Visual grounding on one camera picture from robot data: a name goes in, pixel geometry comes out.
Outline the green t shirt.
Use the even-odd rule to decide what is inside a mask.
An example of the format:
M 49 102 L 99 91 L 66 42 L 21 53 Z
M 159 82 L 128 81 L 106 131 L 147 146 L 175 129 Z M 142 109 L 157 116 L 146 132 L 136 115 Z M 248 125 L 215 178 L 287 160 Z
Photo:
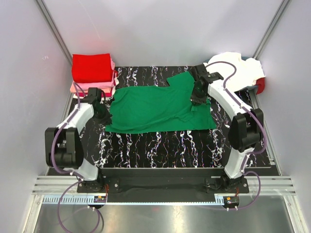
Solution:
M 210 103 L 193 105 L 194 78 L 183 72 L 167 79 L 168 86 L 129 86 L 117 89 L 110 106 L 111 133 L 139 134 L 213 130 Z

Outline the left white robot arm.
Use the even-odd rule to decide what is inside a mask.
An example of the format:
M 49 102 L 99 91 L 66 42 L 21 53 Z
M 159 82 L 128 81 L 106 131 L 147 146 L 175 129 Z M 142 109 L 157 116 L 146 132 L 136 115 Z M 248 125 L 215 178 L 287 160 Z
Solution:
M 112 123 L 112 115 L 102 98 L 105 93 L 101 89 L 89 88 L 62 123 L 45 130 L 46 164 L 58 174 L 75 176 L 83 188 L 94 192 L 104 189 L 105 180 L 99 169 L 85 158 L 80 132 L 92 118 L 104 126 Z

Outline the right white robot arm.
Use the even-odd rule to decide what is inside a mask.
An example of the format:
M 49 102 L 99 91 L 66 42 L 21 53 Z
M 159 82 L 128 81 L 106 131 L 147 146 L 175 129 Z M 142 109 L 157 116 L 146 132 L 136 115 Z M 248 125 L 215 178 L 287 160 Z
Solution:
M 214 183 L 207 184 L 208 189 L 223 190 L 229 193 L 242 183 L 249 156 L 257 154 L 256 144 L 266 138 L 263 128 L 263 111 L 245 104 L 228 89 L 229 79 L 223 78 L 219 72 L 208 72 L 208 66 L 200 64 L 190 70 L 194 78 L 190 100 L 193 105 L 201 105 L 207 103 L 208 97 L 212 97 L 230 117 L 228 141 L 231 150 L 228 162 L 221 177 Z

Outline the folded pink t shirt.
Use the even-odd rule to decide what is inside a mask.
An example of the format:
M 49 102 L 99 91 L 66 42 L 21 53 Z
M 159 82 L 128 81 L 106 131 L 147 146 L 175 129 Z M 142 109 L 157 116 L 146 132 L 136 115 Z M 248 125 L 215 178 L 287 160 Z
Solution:
M 100 89 L 114 87 L 116 85 L 116 72 L 115 72 L 115 63 L 112 61 L 112 66 L 114 68 L 113 75 L 112 75 L 112 81 L 110 82 L 101 82 L 101 83 L 77 83 L 82 89 L 88 89 L 90 87 L 97 87 Z

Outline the folded peach t shirt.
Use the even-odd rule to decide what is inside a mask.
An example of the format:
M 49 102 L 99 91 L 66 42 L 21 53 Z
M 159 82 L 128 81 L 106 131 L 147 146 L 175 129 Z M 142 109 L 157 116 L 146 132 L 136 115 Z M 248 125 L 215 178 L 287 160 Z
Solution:
M 106 94 L 108 94 L 108 93 L 112 93 L 113 91 L 115 91 L 115 89 L 116 89 L 115 87 L 109 87 L 109 88 L 102 89 L 102 91 L 104 91 Z M 77 90 L 78 90 L 78 92 L 82 92 L 82 91 L 87 92 L 88 91 L 88 89 L 80 89 L 79 87 L 77 88 Z M 70 87 L 70 92 L 71 93 L 76 92 L 73 84 Z

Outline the folded red t shirt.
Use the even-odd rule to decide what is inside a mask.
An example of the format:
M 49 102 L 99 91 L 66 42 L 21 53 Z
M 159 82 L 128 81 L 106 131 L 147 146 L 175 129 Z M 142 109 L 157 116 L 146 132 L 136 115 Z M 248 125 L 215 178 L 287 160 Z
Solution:
M 76 83 L 110 82 L 112 81 L 113 70 L 109 53 L 73 55 L 71 72 Z

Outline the crumpled white t shirt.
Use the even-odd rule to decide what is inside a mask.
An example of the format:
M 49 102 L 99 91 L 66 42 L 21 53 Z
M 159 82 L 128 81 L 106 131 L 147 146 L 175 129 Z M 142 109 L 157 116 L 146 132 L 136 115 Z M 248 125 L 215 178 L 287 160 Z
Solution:
M 224 52 L 214 55 L 204 64 L 214 63 L 207 68 L 210 73 L 218 72 L 223 78 L 228 78 L 234 71 L 233 77 L 229 78 L 226 83 L 228 90 L 237 92 L 245 88 L 251 89 L 256 80 L 265 77 L 260 61 L 253 59 L 252 61 L 243 61 L 242 55 L 237 52 Z

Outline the black marbled table mat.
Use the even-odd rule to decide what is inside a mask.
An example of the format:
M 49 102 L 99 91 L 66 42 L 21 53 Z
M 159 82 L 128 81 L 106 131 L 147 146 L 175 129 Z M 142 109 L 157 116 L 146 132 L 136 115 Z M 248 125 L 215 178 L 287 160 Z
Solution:
M 116 67 L 118 88 L 168 86 L 167 79 L 192 67 Z M 103 124 L 89 120 L 80 133 L 85 158 L 99 168 L 224 167 L 230 154 L 227 139 L 231 120 L 210 98 L 214 130 L 106 133 Z

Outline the left small circuit board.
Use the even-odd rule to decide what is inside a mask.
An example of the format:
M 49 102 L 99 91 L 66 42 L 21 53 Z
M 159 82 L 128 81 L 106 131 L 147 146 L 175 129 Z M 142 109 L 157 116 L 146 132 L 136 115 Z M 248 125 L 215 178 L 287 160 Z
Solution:
M 94 203 L 106 203 L 107 196 L 94 196 Z

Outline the small circuit board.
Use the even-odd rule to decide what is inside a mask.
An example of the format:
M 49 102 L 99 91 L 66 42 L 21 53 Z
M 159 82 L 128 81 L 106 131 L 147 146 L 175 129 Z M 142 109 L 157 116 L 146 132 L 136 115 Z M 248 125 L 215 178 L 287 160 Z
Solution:
M 225 197 L 224 201 L 226 204 L 229 204 L 229 205 L 239 205 L 240 198 L 239 196 Z
M 94 203 L 106 203 L 107 196 L 94 196 Z

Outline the right small circuit board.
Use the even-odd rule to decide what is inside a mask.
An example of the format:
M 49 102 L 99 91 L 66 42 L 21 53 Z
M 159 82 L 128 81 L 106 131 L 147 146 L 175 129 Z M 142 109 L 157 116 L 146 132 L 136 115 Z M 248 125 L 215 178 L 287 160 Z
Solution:
M 226 204 L 229 204 L 229 205 L 239 205 L 240 198 L 239 196 L 225 197 L 224 201 Z

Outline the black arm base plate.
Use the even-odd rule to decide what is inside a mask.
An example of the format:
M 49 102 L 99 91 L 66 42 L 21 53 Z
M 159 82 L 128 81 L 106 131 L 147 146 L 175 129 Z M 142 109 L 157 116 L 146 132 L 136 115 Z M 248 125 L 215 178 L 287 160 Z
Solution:
M 245 178 L 228 192 L 213 191 L 207 184 L 221 177 L 222 168 L 104 168 L 105 187 L 94 192 L 78 185 L 81 194 L 107 194 L 108 203 L 211 202 L 216 194 L 248 194 Z

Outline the aluminium front rail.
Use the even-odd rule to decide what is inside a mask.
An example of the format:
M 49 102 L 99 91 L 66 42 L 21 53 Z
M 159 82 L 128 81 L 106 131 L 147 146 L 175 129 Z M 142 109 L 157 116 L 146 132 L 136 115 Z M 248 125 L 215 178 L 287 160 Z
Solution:
M 248 176 L 232 191 L 211 190 L 216 178 L 108 178 L 107 189 L 85 191 L 75 177 L 39 176 L 32 195 L 48 204 L 89 205 L 223 205 L 226 197 L 294 196 L 292 180 L 286 176 Z

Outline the left aluminium frame post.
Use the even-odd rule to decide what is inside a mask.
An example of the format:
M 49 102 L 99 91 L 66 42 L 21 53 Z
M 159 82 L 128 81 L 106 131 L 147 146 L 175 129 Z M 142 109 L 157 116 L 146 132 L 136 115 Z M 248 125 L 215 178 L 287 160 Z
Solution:
M 49 12 L 45 2 L 43 0 L 35 0 L 37 7 L 39 8 L 44 20 L 46 21 L 50 31 L 52 32 L 58 46 L 60 47 L 63 55 L 70 65 L 72 65 L 72 54 L 70 53 L 68 47 L 65 44 L 64 39 L 62 38 L 55 21 L 52 18 L 51 13 Z

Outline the right aluminium frame post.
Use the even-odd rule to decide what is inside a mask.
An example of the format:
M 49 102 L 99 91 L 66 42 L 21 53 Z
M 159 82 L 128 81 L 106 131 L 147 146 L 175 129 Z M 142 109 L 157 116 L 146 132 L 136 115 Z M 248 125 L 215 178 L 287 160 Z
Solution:
M 282 0 L 279 7 L 277 8 L 273 18 L 271 19 L 265 33 L 263 34 L 263 37 L 261 38 L 257 48 L 255 49 L 255 52 L 253 54 L 254 59 L 259 59 L 260 55 L 262 54 L 264 48 L 268 44 L 269 39 L 271 38 L 274 30 L 276 29 L 278 23 L 280 22 L 282 16 L 284 15 L 285 11 L 289 7 L 291 0 Z

